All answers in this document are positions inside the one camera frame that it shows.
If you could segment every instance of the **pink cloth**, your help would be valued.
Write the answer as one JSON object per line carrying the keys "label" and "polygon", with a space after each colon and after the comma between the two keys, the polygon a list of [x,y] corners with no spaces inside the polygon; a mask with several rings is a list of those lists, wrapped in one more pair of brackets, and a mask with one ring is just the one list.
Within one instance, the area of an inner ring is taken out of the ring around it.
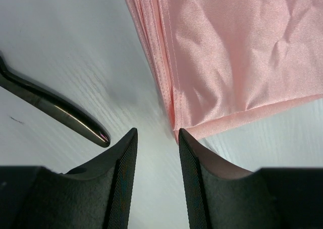
{"label": "pink cloth", "polygon": [[175,133],[323,97],[323,0],[126,1]]}

